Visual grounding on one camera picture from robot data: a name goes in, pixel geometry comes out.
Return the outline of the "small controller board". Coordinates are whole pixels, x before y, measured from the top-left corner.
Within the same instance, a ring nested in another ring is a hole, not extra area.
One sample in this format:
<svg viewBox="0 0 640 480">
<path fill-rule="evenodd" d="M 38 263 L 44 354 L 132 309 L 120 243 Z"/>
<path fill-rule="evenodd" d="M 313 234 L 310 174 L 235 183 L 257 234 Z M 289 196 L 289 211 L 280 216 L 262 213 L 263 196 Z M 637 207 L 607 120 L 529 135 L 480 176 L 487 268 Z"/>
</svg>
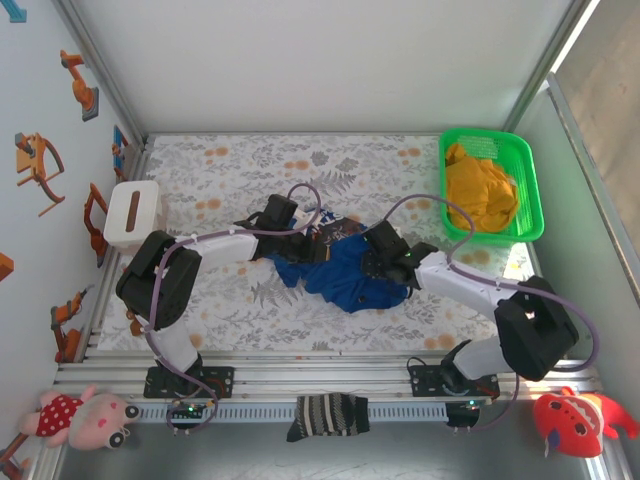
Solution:
<svg viewBox="0 0 640 480">
<path fill-rule="evenodd" d="M 204 403 L 174 402 L 167 410 L 167 418 L 178 429 L 193 428 L 205 422 L 212 407 Z"/>
<path fill-rule="evenodd" d="M 485 401 L 480 400 L 447 402 L 445 404 L 448 418 L 446 425 L 453 429 L 471 429 L 478 423 L 481 410 L 486 405 Z"/>
</svg>

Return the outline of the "orange frame sticker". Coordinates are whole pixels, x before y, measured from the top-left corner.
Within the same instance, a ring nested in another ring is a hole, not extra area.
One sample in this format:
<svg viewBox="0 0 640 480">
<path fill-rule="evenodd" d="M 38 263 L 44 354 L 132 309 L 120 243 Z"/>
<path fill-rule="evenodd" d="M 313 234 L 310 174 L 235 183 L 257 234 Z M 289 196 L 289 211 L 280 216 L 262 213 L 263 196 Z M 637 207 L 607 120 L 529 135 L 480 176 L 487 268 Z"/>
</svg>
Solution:
<svg viewBox="0 0 640 480">
<path fill-rule="evenodd" d="M 0 449 L 0 477 L 4 476 L 6 480 L 23 480 L 31 467 L 31 459 L 18 461 L 15 454 L 28 439 L 28 435 L 20 433 L 5 449 Z"/>
</svg>

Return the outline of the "green plastic basket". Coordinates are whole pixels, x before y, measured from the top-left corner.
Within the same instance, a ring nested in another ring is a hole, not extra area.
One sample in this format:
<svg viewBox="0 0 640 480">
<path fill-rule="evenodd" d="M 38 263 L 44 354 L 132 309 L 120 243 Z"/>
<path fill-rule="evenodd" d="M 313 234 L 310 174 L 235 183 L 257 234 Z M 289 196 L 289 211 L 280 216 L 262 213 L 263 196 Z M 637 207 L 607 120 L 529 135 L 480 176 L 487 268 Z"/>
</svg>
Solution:
<svg viewBox="0 0 640 480">
<path fill-rule="evenodd" d="M 494 130 L 454 128 L 446 131 L 439 139 L 440 186 L 446 199 L 445 154 L 454 143 L 460 143 L 471 156 L 489 158 L 499 164 L 515 179 L 518 189 L 520 206 L 511 224 L 500 233 L 476 231 L 472 241 L 506 246 L 539 239 L 544 232 L 545 220 L 529 144 L 512 133 Z"/>
</svg>

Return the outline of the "orange gantry machine sticker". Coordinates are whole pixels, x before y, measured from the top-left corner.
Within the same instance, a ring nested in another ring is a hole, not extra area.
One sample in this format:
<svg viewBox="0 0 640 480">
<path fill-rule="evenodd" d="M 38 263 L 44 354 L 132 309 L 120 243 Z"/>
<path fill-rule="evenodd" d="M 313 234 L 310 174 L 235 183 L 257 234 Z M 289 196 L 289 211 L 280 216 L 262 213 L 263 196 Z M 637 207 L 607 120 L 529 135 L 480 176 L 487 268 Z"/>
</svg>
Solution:
<svg viewBox="0 0 640 480">
<path fill-rule="evenodd" d="M 65 172 L 64 163 L 54 145 L 39 133 L 25 135 L 16 133 L 14 137 L 16 151 L 16 172 L 27 173 L 27 176 L 19 180 L 18 187 L 33 181 L 44 192 L 50 204 L 38 213 L 38 217 L 46 215 L 49 211 L 65 200 L 64 196 L 54 193 L 49 183 L 52 179 Z M 56 171 L 48 174 L 46 170 L 46 156 L 52 157 Z"/>
</svg>

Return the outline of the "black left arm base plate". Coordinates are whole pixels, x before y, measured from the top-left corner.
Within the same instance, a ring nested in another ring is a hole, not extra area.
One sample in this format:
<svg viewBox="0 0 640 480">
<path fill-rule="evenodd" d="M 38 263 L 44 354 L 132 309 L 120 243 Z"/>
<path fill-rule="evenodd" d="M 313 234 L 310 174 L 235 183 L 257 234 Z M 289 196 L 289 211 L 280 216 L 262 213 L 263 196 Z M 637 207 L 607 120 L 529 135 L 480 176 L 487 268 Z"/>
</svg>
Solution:
<svg viewBox="0 0 640 480">
<path fill-rule="evenodd" d="M 233 392 L 235 370 L 232 367 L 200 367 L 194 377 L 214 391 L 218 398 L 230 398 Z M 148 369 L 143 389 L 147 399 L 169 399 L 187 397 L 209 397 L 209 393 L 186 379 L 175 375 L 163 366 Z"/>
</svg>

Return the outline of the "red plush fish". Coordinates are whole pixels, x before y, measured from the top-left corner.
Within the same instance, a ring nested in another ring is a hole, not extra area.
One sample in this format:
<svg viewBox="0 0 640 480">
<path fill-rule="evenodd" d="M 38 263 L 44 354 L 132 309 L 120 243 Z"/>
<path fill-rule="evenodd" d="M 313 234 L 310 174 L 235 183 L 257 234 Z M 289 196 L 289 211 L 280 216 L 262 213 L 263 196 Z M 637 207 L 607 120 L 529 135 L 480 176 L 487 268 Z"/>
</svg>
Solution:
<svg viewBox="0 0 640 480">
<path fill-rule="evenodd" d="M 557 452 L 594 458 L 603 453 L 605 437 L 619 437 L 617 429 L 630 439 L 640 436 L 640 422 L 618 402 L 598 393 L 576 393 L 570 387 L 539 397 L 533 419 L 546 456 Z"/>
</svg>

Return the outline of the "floral table mat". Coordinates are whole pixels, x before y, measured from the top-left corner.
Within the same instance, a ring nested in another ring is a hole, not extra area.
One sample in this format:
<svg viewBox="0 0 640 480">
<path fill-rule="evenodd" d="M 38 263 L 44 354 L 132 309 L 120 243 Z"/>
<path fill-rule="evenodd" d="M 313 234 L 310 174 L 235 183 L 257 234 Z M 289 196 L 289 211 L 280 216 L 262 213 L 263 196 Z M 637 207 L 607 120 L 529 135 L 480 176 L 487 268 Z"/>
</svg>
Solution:
<svg viewBox="0 0 640 480">
<path fill-rule="evenodd" d="M 288 194 L 321 203 L 349 226 L 388 215 L 409 243 L 453 246 L 430 196 L 439 190 L 434 136 L 151 137 L 145 177 L 157 182 L 173 235 L 218 231 Z M 302 286 L 287 287 L 266 259 L 199 276 L 184 319 L 210 351 L 448 350 L 492 336 L 494 324 L 426 291 L 389 310 L 343 312 Z"/>
</svg>

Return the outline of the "blue orange wall sticker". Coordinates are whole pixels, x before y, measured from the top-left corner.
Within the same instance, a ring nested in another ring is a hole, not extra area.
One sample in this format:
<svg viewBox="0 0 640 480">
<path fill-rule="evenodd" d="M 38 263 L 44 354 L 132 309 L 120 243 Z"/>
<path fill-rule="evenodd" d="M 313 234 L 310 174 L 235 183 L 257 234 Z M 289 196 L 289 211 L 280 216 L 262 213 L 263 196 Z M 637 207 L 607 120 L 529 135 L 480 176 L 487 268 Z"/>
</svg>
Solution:
<svg viewBox="0 0 640 480">
<path fill-rule="evenodd" d="M 127 181 L 132 166 L 131 149 L 127 138 L 117 125 L 113 127 L 111 149 L 116 180 L 118 182 Z"/>
</svg>

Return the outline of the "aluminium corner post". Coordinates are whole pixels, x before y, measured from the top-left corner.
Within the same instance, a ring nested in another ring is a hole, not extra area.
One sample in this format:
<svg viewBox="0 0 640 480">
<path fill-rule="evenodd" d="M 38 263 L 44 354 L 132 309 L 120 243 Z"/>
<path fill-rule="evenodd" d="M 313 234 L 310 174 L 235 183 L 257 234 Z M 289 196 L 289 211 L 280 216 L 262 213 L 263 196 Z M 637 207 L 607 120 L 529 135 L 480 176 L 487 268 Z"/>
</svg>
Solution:
<svg viewBox="0 0 640 480">
<path fill-rule="evenodd" d="M 115 112 L 123 121 L 124 126 L 131 135 L 131 139 L 136 142 L 139 148 L 143 148 L 148 134 L 137 118 L 131 103 L 126 98 L 124 90 L 117 82 L 105 53 L 90 28 L 88 17 L 79 7 L 79 0 L 50 1 L 64 22 L 69 34 L 73 37 L 81 55 L 88 61 L 89 68 L 93 71 L 99 86 L 104 89 L 105 95 L 111 102 Z"/>
<path fill-rule="evenodd" d="M 562 64 L 601 0 L 570 0 L 501 130 L 513 132 L 547 76 Z"/>
</svg>

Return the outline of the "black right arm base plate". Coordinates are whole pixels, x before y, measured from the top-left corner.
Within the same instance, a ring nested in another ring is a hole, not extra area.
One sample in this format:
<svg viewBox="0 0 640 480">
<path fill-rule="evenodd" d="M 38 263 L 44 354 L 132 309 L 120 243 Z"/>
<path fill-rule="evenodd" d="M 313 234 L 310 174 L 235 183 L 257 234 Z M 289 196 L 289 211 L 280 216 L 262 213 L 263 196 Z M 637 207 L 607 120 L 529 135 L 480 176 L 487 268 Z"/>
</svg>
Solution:
<svg viewBox="0 0 640 480">
<path fill-rule="evenodd" d="M 499 383 L 491 376 L 469 380 L 452 368 L 440 365 L 412 365 L 408 372 L 414 397 L 487 397 L 495 399 L 500 396 Z"/>
</svg>

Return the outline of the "aluminium base frame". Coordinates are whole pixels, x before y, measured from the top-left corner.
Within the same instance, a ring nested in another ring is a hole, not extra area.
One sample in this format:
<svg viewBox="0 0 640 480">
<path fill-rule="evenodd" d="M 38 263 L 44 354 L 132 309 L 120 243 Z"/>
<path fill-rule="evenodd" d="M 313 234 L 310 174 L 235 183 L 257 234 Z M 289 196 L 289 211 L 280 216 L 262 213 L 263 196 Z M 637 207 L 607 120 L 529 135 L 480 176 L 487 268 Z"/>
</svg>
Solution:
<svg viewBox="0 0 640 480">
<path fill-rule="evenodd" d="M 412 398 L 407 359 L 428 364 L 440 361 L 436 352 L 204 352 L 206 366 L 235 370 L 234 401 L 286 401 L 299 395 L 350 393 L 372 401 Z M 90 384 L 129 399 L 140 400 L 148 368 L 147 352 L 108 352 L 94 348 L 81 363 L 58 368 L 53 386 L 78 394 Z"/>
</svg>

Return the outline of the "pink plush pig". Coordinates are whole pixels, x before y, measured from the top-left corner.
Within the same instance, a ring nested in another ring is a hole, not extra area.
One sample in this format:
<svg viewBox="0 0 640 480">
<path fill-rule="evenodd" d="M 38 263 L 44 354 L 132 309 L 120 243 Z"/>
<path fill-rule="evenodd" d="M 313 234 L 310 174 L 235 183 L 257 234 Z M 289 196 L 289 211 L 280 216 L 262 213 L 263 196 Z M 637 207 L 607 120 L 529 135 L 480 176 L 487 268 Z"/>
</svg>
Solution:
<svg viewBox="0 0 640 480">
<path fill-rule="evenodd" d="M 79 396 L 48 390 L 40 408 L 19 422 L 19 432 L 44 438 L 48 448 L 68 444 L 80 451 L 120 448 L 140 418 L 141 409 L 112 393 L 97 393 L 88 386 Z"/>
</svg>

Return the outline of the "white tissue box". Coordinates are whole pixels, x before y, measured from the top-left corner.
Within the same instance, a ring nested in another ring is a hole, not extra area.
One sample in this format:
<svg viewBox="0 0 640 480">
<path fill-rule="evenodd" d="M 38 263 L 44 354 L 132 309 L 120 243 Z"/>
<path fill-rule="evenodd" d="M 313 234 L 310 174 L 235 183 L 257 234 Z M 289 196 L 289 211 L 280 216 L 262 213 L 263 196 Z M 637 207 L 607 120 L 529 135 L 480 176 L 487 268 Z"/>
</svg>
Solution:
<svg viewBox="0 0 640 480">
<path fill-rule="evenodd" d="M 165 228 L 160 186 L 153 180 L 125 181 L 112 191 L 104 238 L 120 252 L 137 250 L 156 230 Z"/>
</svg>

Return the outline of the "blue t-shirt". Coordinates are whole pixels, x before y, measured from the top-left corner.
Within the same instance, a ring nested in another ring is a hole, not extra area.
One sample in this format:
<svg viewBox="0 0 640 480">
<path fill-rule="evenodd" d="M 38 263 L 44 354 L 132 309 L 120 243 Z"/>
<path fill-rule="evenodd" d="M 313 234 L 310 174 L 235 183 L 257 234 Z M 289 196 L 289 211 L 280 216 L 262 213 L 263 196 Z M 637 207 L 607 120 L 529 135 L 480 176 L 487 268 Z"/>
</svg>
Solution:
<svg viewBox="0 0 640 480">
<path fill-rule="evenodd" d="M 362 271 L 362 260 L 370 251 L 362 237 L 365 229 L 352 218 L 323 209 L 313 235 L 327 245 L 327 261 L 292 263 L 278 255 L 271 260 L 286 287 L 301 286 L 346 313 L 394 308 L 410 298 L 413 290 Z"/>
</svg>

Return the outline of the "black grey striped sock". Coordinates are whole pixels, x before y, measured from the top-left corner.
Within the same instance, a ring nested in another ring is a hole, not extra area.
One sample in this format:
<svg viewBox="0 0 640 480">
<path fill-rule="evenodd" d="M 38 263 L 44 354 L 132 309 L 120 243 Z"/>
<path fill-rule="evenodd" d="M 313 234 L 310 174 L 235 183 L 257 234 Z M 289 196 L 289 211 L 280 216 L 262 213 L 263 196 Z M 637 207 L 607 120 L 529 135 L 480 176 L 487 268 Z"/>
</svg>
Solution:
<svg viewBox="0 0 640 480">
<path fill-rule="evenodd" d="M 299 396 L 286 441 L 350 437 L 370 431 L 368 399 L 345 393 Z"/>
</svg>

